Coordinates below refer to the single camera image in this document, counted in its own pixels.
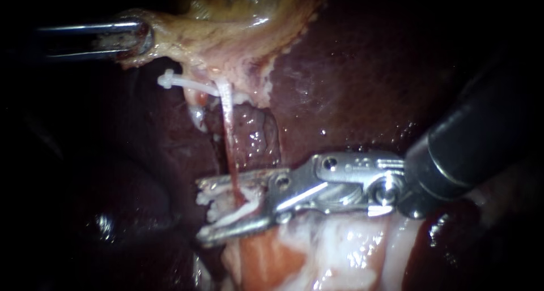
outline metal grasper jaw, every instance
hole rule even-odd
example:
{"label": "metal grasper jaw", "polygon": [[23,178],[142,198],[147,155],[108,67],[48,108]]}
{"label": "metal grasper jaw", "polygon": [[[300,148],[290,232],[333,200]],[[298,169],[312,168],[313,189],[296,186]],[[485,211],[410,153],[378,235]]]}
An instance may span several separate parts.
{"label": "metal grasper jaw", "polygon": [[[313,155],[296,169],[241,173],[241,188],[267,187],[258,205],[248,202],[204,226],[197,241],[204,247],[221,245],[230,238],[287,223],[296,213],[307,210],[326,215],[355,211],[368,217],[388,215],[395,211],[405,185],[403,168],[404,161],[390,152],[332,152]],[[218,176],[197,183],[202,193],[213,200],[232,188],[230,181],[230,176]]]}

